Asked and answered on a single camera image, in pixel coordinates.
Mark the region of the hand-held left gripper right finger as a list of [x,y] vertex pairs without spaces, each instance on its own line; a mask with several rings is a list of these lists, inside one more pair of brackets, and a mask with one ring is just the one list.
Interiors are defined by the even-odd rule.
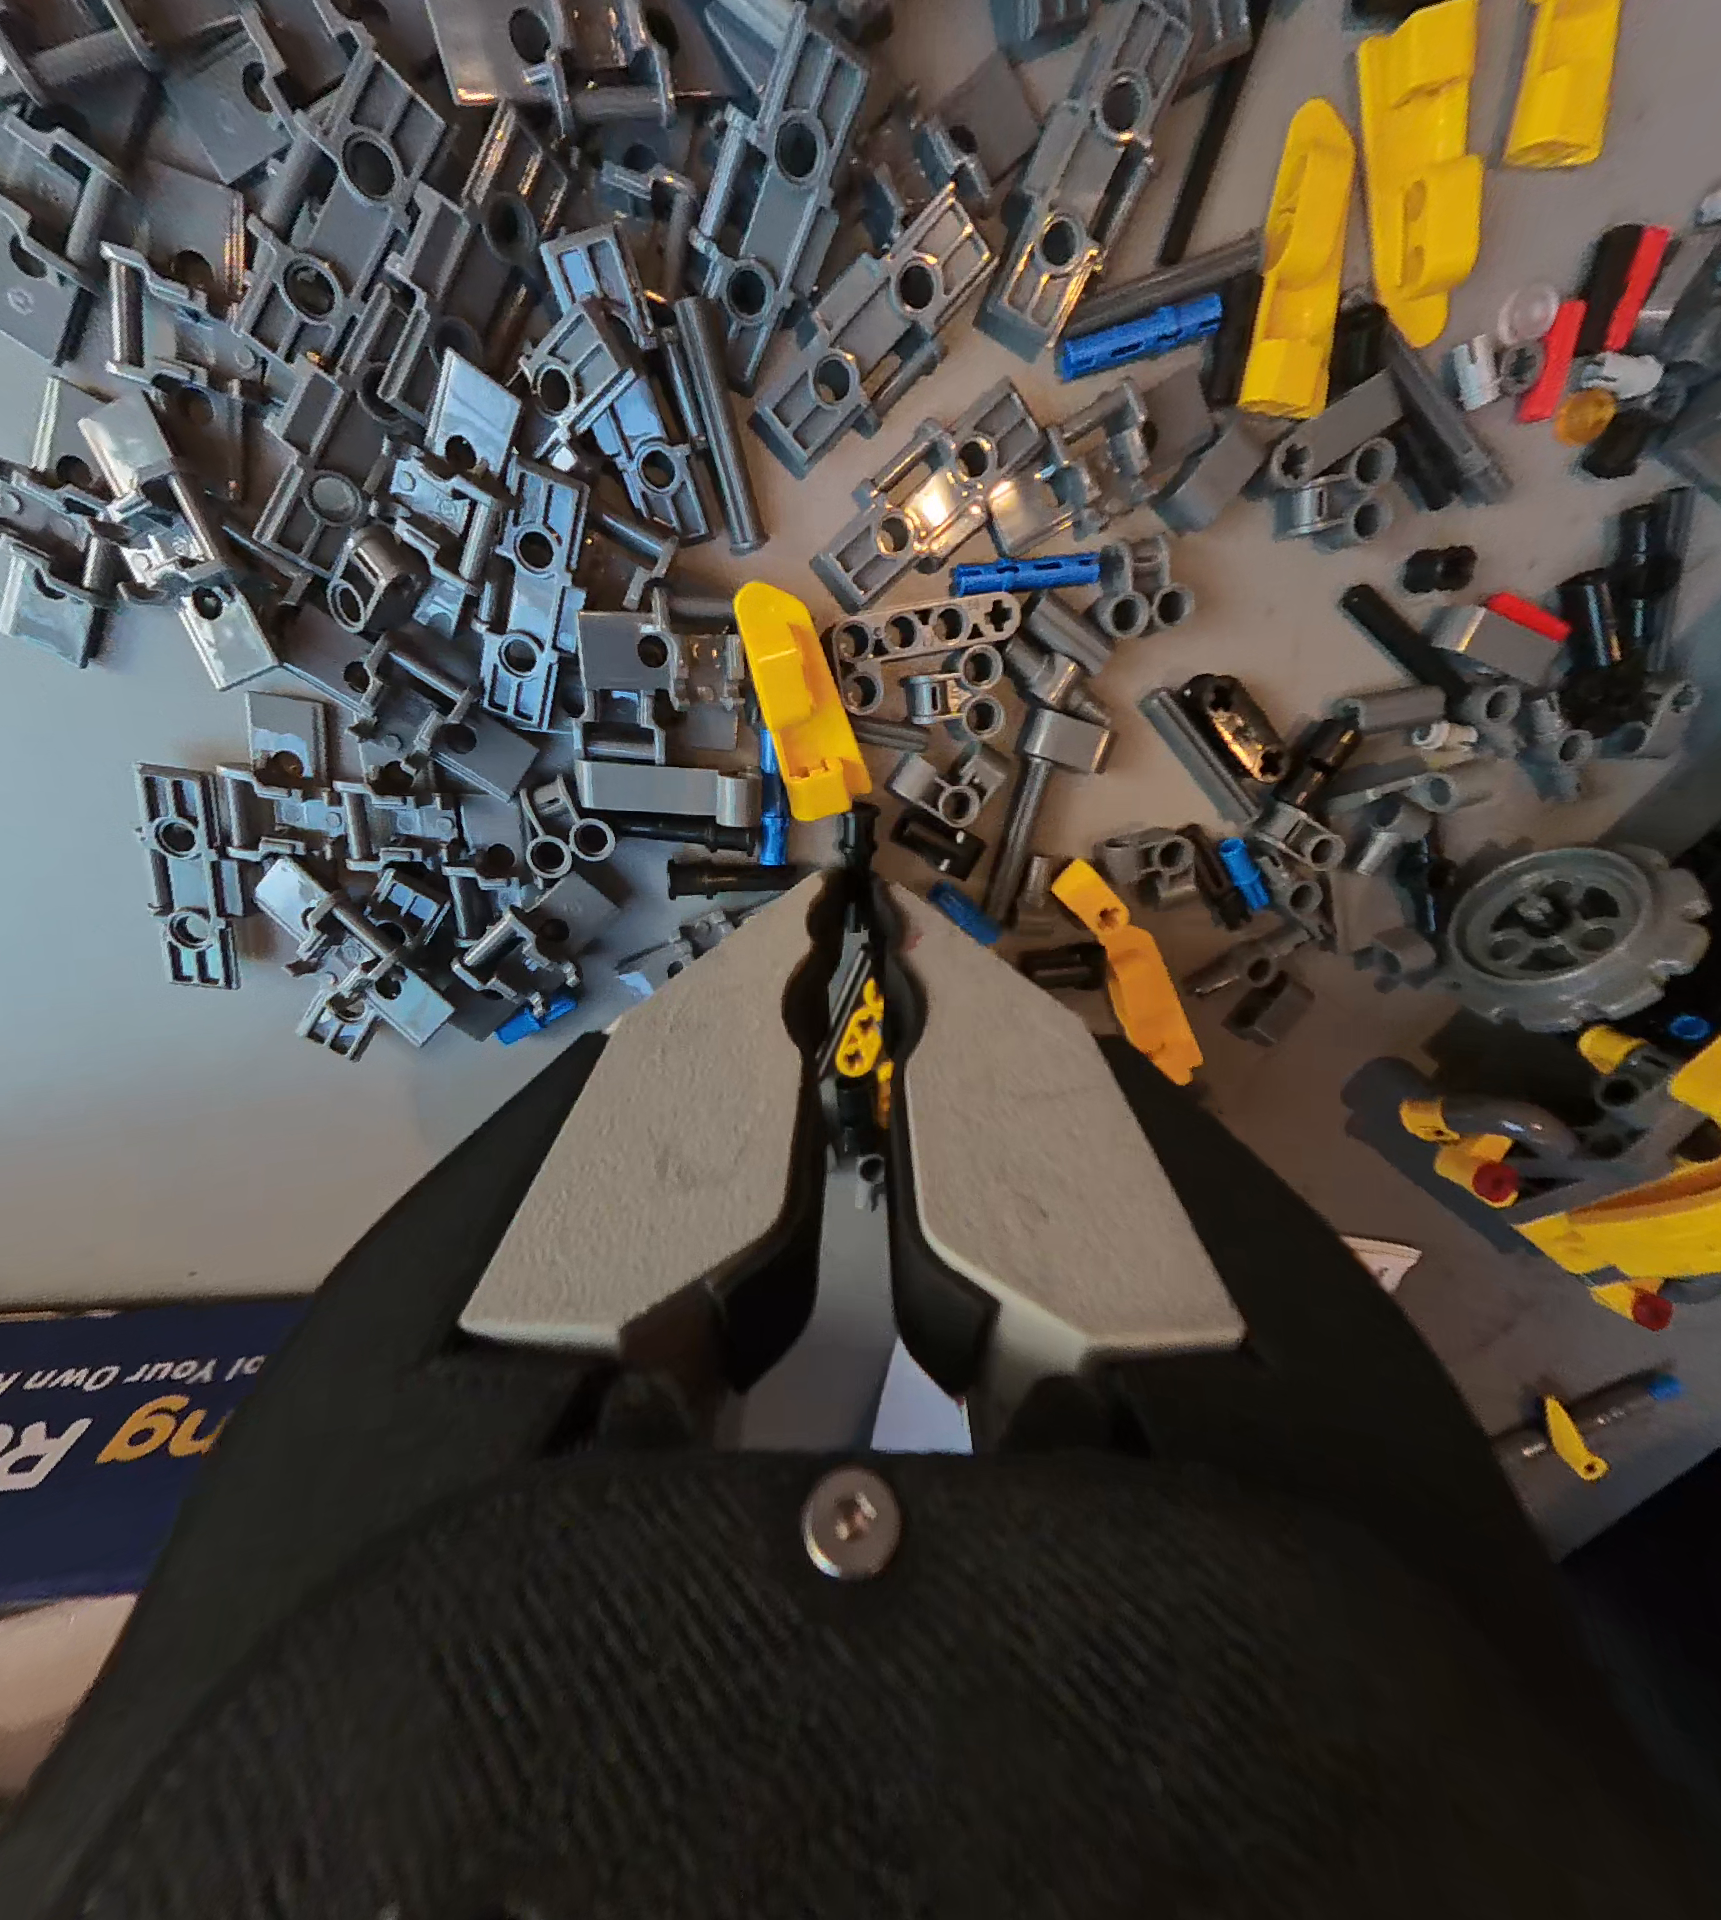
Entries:
[[872,882],[894,1093],[895,1328],[945,1389],[1031,1389],[1247,1336],[1098,1041],[906,888]]

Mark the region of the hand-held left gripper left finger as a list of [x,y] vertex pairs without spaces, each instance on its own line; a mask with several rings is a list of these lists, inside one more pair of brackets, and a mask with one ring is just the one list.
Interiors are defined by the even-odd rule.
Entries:
[[816,1292],[843,882],[800,882],[604,1037],[462,1331],[748,1389]]

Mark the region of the yellow grey toy brick vehicle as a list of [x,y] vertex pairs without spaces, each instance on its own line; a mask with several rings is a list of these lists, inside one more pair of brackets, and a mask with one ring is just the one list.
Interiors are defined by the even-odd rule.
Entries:
[[1462,1212],[1641,1328],[1721,1295],[1721,815],[1485,859],[1408,956],[1481,1023],[1398,1110]]

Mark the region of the pile of brick parts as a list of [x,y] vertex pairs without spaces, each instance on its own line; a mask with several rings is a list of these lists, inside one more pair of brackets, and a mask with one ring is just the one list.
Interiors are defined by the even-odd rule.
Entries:
[[891,784],[967,882],[994,747],[1104,735],[1071,689],[1168,625],[1111,524],[1353,512],[1366,451],[1503,497],[1423,364],[1478,4],[1344,4],[1358,117],[1296,110],[1262,229],[1093,293],[1206,88],[1184,229],[1273,13],[993,4],[927,100],[894,4],[0,4],[0,336],[51,370],[2,630],[83,667],[172,610],[253,719],[136,769],[175,982],[234,990],[262,914],[335,1056],[514,1041],[583,1006],[616,840],[775,893],[880,695],[957,747]]

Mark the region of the grey desk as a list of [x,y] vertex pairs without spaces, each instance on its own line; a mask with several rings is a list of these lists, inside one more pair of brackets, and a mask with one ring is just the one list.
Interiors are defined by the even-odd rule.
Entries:
[[[1262,215],[1292,112],[1327,95],[1353,119],[1353,36],[1341,4],[1294,4],[1269,23],[1252,91],[1216,172],[1197,243]],[[1568,285],[1597,234],[1622,220],[1673,227],[1721,177],[1721,4],[1626,4],[1605,154],[1584,169],[1494,169],[1475,275],[1452,296],[1448,342],[1497,321],[1530,283]],[[849,491],[929,412],[1002,370],[1058,413],[1045,357],[1016,366],[962,331],[891,431],[848,441],[810,482],[759,468],[772,542],[750,566],[824,618],[810,556],[849,512]],[[23,456],[43,364],[0,336],[0,455]],[[1512,481],[1494,509],[1400,521],[1374,545],[1319,550],[1277,542],[1263,502],[1236,502],[1206,536],[1174,544],[1192,615],[1129,641],[1098,698],[1120,728],[1102,779],[1058,784],[1040,839],[1066,854],[1116,829],[1206,818],[1200,792],[1155,740],[1137,698],[1200,671],[1239,674],[1287,728],[1332,695],[1382,685],[1389,666],[1341,613],[1353,582],[1400,603],[1398,569],[1419,545],[1473,544],[1478,587],[1539,591],[1597,559],[1622,497],[1667,486],[1663,463],[1626,486],[1570,470],[1549,427],[1509,407],[1475,417]],[[5,556],[0,554],[0,596]],[[1509,782],[1459,825],[1488,839],[1626,839],[1671,849],[1721,811],[1721,510],[1698,509],[1674,637],[1706,667],[1691,755],[1588,773],[1570,806],[1535,806]],[[380,1034],[359,1065],[324,1058],[296,1034],[307,989],[271,938],[247,947],[234,992],[181,990],[159,966],[136,850],[131,764],[238,763],[243,698],[212,691],[175,615],[135,613],[102,663],[76,671],[0,634],[0,1305],[167,1292],[300,1292],[547,1062],[561,1037],[514,1046],[445,1037],[414,1048]],[[1683,1309],[1649,1336],[1593,1309],[1504,1229],[1485,1232],[1351,1136],[1344,1090],[1376,1058],[1423,1058],[1452,995],[1381,992],[1347,957],[1306,963],[1311,1006],[1278,1046],[1224,1025],[1221,999],[1197,1032],[1214,1107],[1341,1232],[1415,1244],[1400,1283],[1408,1317],[1448,1363],[1488,1428],[1509,1425],[1530,1387],[1586,1389],[1667,1363],[1683,1396],[1608,1432],[1612,1474],[1580,1486],[1554,1463],[1518,1477],[1558,1551],[1616,1523],[1721,1446],[1721,1300]]]

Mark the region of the building instruction booklet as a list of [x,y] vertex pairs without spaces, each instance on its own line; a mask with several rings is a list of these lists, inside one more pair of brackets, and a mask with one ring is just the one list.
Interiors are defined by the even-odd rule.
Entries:
[[[1415,1244],[1396,1237],[1343,1235],[1343,1241],[1389,1295],[1398,1292],[1412,1268],[1423,1259]],[[872,1452],[971,1452],[967,1403],[947,1395],[903,1338],[889,1352],[871,1446]]]

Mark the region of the grey axle with yellow cam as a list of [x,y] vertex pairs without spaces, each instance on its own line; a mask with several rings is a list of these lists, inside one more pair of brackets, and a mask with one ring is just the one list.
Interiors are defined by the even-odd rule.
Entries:
[[1489,1437],[1489,1449],[1509,1469],[1550,1458],[1580,1483],[1599,1483],[1612,1474],[1599,1452],[1602,1434],[1681,1395],[1683,1382],[1671,1368],[1626,1373],[1573,1400],[1542,1395],[1528,1422]]

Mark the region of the blue cardboard box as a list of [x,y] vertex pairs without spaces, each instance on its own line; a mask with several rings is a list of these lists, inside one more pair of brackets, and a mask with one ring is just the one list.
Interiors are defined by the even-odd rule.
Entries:
[[0,1316],[0,1611],[136,1593],[310,1295]]

